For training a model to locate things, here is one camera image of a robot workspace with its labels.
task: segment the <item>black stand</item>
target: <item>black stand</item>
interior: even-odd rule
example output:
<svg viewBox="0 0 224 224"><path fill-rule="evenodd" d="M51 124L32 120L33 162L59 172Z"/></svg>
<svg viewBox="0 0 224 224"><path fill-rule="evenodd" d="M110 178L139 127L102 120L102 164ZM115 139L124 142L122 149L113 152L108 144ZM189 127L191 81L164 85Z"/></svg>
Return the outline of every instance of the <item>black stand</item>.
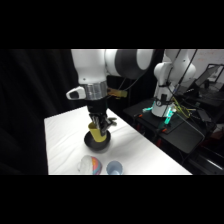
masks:
<svg viewBox="0 0 224 224"><path fill-rule="evenodd" d="M152 114L151 111L144 113L142 119L150 123L156 129L163 127L166 128L167 130L164 132L164 134L169 134L184 122L181 118L178 117L178 115L174 114L171 117L170 123L165 125L166 118L156 117L154 114Z"/></svg>
<svg viewBox="0 0 224 224"><path fill-rule="evenodd" d="M107 147L111 139L111 134L107 131L107 138L104 142L96 142L90 132L88 132L85 136L86 145L94 152L100 152Z"/></svg>

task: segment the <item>black curtain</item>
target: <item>black curtain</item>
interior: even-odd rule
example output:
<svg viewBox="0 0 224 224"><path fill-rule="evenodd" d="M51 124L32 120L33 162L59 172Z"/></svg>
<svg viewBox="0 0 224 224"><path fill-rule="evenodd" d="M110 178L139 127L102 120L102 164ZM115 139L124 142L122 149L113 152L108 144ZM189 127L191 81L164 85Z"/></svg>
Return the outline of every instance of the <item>black curtain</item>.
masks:
<svg viewBox="0 0 224 224"><path fill-rule="evenodd" d="M0 50L0 174L48 174L44 119L85 105L69 49Z"/></svg>

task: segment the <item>blue object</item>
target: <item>blue object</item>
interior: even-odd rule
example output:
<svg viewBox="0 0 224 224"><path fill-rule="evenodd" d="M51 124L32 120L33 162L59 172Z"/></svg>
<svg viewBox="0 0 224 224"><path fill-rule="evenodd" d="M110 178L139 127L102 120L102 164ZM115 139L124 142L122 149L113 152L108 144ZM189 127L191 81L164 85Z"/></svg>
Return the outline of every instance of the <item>blue object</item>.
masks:
<svg viewBox="0 0 224 224"><path fill-rule="evenodd" d="M107 165L107 174L108 175L122 175L123 166L118 161L112 161Z"/></svg>

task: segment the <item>table surface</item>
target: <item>table surface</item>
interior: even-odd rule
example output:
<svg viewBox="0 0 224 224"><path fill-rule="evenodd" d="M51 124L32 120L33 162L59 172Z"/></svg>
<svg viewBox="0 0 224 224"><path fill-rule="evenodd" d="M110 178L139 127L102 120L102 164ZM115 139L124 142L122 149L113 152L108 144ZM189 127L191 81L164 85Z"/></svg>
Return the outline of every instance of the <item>table surface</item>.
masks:
<svg viewBox="0 0 224 224"><path fill-rule="evenodd" d="M111 142L103 153L92 152L84 143L91 122L87 107L45 119L50 175L79 175L77 166L85 155L101 161L101 175L113 160L122 163L124 175L191 175L112 111L107 114L116 117L118 125L110 128Z"/></svg>
<svg viewBox="0 0 224 224"><path fill-rule="evenodd" d="M139 104L125 109L124 112L130 117L133 117L138 113L142 113L142 109L151 107L152 104L153 99L145 100ZM143 119L138 118L137 121L150 130L155 130L154 126L144 121ZM200 130L204 135L206 135L205 129L200 128L200 126L198 125L195 125L189 119L187 121L198 130ZM202 140L202 136L185 122L174 129L171 133L160 133L159 136L185 153L190 153Z"/></svg>

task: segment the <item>yellow cup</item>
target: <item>yellow cup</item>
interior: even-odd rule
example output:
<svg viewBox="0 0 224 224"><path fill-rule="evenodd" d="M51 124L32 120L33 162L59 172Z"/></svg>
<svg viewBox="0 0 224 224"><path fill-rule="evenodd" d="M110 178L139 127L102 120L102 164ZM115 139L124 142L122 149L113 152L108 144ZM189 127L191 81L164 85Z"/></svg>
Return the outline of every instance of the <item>yellow cup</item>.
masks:
<svg viewBox="0 0 224 224"><path fill-rule="evenodd" d="M96 142L104 142L107 135L101 136L100 130L96 128L96 125L92 122L89 124L89 130Z"/></svg>

